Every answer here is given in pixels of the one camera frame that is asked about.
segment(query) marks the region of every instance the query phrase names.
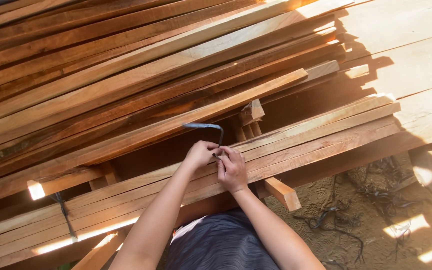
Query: lumber stack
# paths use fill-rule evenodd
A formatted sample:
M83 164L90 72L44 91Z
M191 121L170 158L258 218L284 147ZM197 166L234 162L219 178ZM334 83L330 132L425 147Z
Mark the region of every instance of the lumber stack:
M345 49L330 12L351 3L0 6L0 199L88 182L92 192L64 203L78 241L136 222L179 164L122 179L112 160L187 132L184 123L234 118L256 99L265 105L336 77ZM395 134L397 111L391 95L370 95L232 146L252 183ZM216 171L212 163L196 172L184 205L225 191ZM0 268L71 243L59 204L10 217L0 222Z

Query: person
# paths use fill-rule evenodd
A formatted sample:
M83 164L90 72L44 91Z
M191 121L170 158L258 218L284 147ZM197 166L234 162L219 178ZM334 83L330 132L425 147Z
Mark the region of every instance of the person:
M179 228L165 269L325 269L308 245L248 188L242 153L199 141L129 231L109 270L153 270L173 232L196 169L217 159L219 182L240 209L208 215Z

